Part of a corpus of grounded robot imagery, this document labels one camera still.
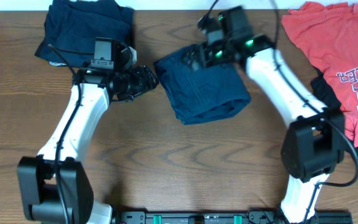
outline navy blue cloth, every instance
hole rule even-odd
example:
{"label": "navy blue cloth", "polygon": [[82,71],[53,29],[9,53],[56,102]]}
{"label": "navy blue cloth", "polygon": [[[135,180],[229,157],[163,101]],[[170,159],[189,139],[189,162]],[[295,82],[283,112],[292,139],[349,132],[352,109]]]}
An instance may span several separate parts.
{"label": "navy blue cloth", "polygon": [[183,124],[200,124],[230,118],[251,101],[231,64],[193,71],[181,62],[185,47],[154,63],[155,72]]}
{"label": "navy blue cloth", "polygon": [[[45,38],[35,56],[49,62],[63,63],[48,44],[63,50],[94,52],[95,37],[128,43],[132,34],[133,9],[118,6],[113,0],[96,2],[53,0],[45,20]],[[81,67],[92,55],[62,52],[73,67]]]}

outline white wall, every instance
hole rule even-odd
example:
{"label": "white wall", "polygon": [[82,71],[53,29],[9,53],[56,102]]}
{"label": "white wall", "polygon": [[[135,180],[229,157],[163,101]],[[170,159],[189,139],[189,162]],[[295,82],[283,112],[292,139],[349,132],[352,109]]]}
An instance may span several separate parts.
{"label": "white wall", "polygon": [[[137,10],[209,9],[214,0],[116,0],[121,6]],[[275,0],[280,9],[297,9],[306,0]],[[346,0],[314,0],[324,5]],[[349,4],[358,0],[348,0]],[[52,0],[0,0],[0,11],[47,11]],[[243,4],[246,9],[271,9],[269,0],[220,0],[215,9],[227,9]]]}

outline red t-shirt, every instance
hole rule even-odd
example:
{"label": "red t-shirt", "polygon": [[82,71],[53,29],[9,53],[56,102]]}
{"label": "red t-shirt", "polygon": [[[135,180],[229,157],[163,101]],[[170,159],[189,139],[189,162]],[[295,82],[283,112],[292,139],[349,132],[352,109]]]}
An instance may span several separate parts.
{"label": "red t-shirt", "polygon": [[290,40],[324,73],[342,103],[345,134],[358,147],[358,3],[307,2],[282,24]]}

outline cable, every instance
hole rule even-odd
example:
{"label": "cable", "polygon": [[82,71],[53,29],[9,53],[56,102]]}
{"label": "cable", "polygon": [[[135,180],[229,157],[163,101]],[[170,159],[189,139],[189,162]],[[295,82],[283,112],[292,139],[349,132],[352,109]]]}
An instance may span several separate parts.
{"label": "cable", "polygon": [[305,102],[305,105],[309,106],[310,109],[312,109],[315,113],[317,113],[318,115],[320,115],[320,117],[322,117],[325,122],[327,122],[332,128],[333,130],[335,130],[347,143],[347,145],[349,146],[350,149],[350,154],[353,158],[354,164],[356,166],[356,173],[354,174],[354,177],[352,180],[350,180],[347,183],[343,183],[343,184],[338,184],[338,183],[331,183],[331,182],[317,182],[315,184],[314,190],[313,190],[313,194],[309,203],[308,208],[306,209],[306,215],[303,219],[303,223],[306,223],[306,220],[308,218],[308,214],[310,211],[310,208],[313,204],[314,198],[316,197],[316,193],[317,190],[320,188],[320,185],[327,185],[327,186],[332,186],[332,187],[348,187],[352,184],[354,184],[357,180],[358,180],[358,156],[356,153],[356,150],[354,149],[354,146],[352,145],[352,143],[350,142],[350,140],[348,140],[348,138],[345,136],[345,134],[334,124],[332,123],[332,121],[330,121],[329,119],[327,119],[325,117],[324,114],[322,114],[319,110],[317,110],[313,105],[311,105],[309,103],[309,101],[307,99],[305,99],[299,92],[298,90],[296,90],[296,88],[288,81],[288,79],[286,78],[286,76],[283,74],[283,72],[280,69],[280,64],[278,64],[277,62],[277,58],[276,58],[276,50],[277,50],[277,42],[278,42],[278,34],[279,34],[279,30],[280,30],[280,15],[278,13],[278,9],[277,9],[277,5],[275,0],[270,0],[270,3],[272,4],[273,8],[274,8],[274,12],[275,12],[275,16],[276,16],[276,30],[275,30],[275,37],[274,37],[274,42],[273,42],[273,59],[274,59],[274,64],[276,66],[276,69],[278,70],[279,74],[282,76],[282,78],[284,79],[284,81],[287,83],[287,85],[296,93],[296,95],[303,101]]}
{"label": "cable", "polygon": [[206,13],[206,17],[208,18],[209,15],[212,12],[212,9],[215,7],[216,3],[218,3],[219,0],[215,0],[215,2],[212,4],[211,8],[209,9],[209,11]]}
{"label": "cable", "polygon": [[[59,57],[60,59],[62,59],[64,61],[64,63],[68,66],[68,68],[70,69],[70,71],[72,72],[73,74],[73,77],[76,77],[76,74],[74,72],[74,69],[73,67],[67,62],[67,60],[58,52],[58,50],[53,47],[52,45],[48,45],[48,47],[50,49],[52,49]],[[78,109],[80,108],[81,106],[81,100],[82,100],[82,93],[81,93],[81,86],[79,83],[77,83],[77,87],[78,87],[78,100],[76,102],[76,105],[74,107],[74,110],[70,116],[70,118],[68,119],[67,121],[67,124],[66,126],[64,127],[63,131],[62,131],[62,134],[60,135],[60,138],[59,138],[59,141],[57,142],[57,145],[56,145],[56,153],[55,153],[55,165],[54,165],[54,168],[55,168],[55,175],[56,175],[56,185],[57,185],[57,191],[58,191],[58,194],[59,194],[59,198],[60,198],[60,203],[62,204],[62,209],[63,209],[63,213],[64,213],[64,216],[65,216],[65,220],[66,220],[66,224],[70,224],[70,217],[68,215],[68,212],[67,212],[67,204],[66,204],[66,201],[65,201],[65,198],[64,198],[64,195],[63,195],[63,190],[62,190],[62,182],[60,180],[60,166],[59,166],[59,158],[60,158],[60,150],[62,150],[62,144],[63,144],[63,141],[64,141],[64,137],[68,131],[68,128],[70,127],[71,125],[71,122],[73,122],[73,119],[75,117],[75,114],[76,112],[78,111]]]}
{"label": "cable", "polygon": [[60,52],[66,52],[66,53],[71,53],[71,54],[79,54],[79,55],[94,55],[94,53],[91,53],[91,52],[77,52],[77,51],[74,51],[74,50],[63,50],[63,49],[59,49],[57,47],[54,47],[55,50],[58,50]]}

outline wood grain surface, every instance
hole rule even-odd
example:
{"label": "wood grain surface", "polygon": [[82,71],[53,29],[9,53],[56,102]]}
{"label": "wood grain surface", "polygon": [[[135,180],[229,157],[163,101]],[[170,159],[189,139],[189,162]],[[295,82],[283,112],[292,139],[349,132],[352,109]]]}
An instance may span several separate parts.
{"label": "wood grain surface", "polygon": [[[273,12],[247,12],[255,30],[272,37]],[[152,66],[203,40],[195,24],[204,13],[136,12],[139,63]],[[0,12],[0,223],[27,223],[17,164],[47,142],[70,97],[68,69],[34,56],[44,37],[45,15]],[[316,72],[283,30],[278,48],[309,86]],[[111,105],[96,128],[85,163],[96,199],[150,211],[278,207],[288,180],[280,160],[285,126],[258,86],[242,77],[252,102],[224,121],[182,125],[161,86],[133,103]],[[353,174],[346,154],[330,180],[346,182]],[[323,187],[317,208],[350,210],[358,223],[358,182],[345,189]]]}

